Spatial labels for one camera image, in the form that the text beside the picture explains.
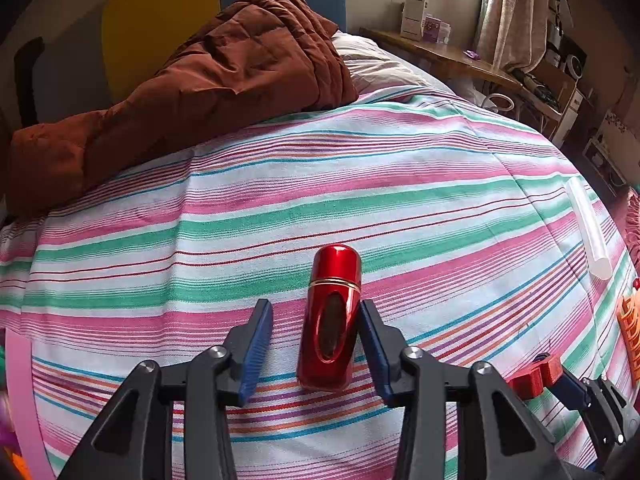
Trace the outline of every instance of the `gold band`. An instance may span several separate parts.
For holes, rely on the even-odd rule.
[[[323,278],[322,280],[315,280],[314,282],[309,283],[309,286],[316,285],[344,285],[348,286],[355,290],[358,294],[360,293],[360,287],[357,286],[353,282],[348,282],[347,280],[343,280],[341,278]]]

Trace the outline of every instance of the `pink object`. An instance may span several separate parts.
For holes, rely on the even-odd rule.
[[[2,426],[0,426],[0,447],[6,447],[12,453],[20,455],[20,444],[15,433]]]
[[[440,23],[438,18],[430,18],[427,16],[424,19],[424,30],[422,32],[422,40],[429,41],[431,43],[438,42],[438,34],[440,33]]]
[[[478,54],[476,54],[473,50],[465,50],[464,54],[471,59],[480,59],[480,56],[478,56]]]
[[[55,480],[42,441],[31,377],[31,341],[6,329],[6,386],[11,402],[12,422],[31,477]]]

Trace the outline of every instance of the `curtain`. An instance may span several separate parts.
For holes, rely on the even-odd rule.
[[[533,70],[545,55],[548,0],[482,0],[476,52],[495,68]]]

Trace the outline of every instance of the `red cylindrical object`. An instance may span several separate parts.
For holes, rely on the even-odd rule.
[[[302,387],[339,392],[351,382],[360,275],[354,249],[337,244],[316,253],[298,355]]]

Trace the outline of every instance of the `white pillowcase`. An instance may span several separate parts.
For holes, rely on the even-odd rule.
[[[349,69],[358,94],[402,85],[418,85],[451,92],[439,79],[382,50],[367,38],[338,31],[331,40]]]

